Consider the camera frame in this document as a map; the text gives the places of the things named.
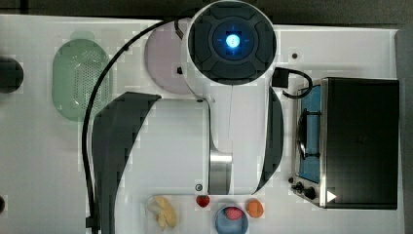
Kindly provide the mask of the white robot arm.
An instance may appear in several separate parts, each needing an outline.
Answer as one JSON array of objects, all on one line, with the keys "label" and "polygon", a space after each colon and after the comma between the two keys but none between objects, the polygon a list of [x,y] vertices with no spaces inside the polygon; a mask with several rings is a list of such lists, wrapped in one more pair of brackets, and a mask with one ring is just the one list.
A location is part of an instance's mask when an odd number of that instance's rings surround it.
[{"label": "white robot arm", "polygon": [[99,234],[144,234],[145,205],[158,195],[254,195],[280,164],[270,20],[219,0],[190,19],[179,45],[182,98],[127,92],[94,118]]}]

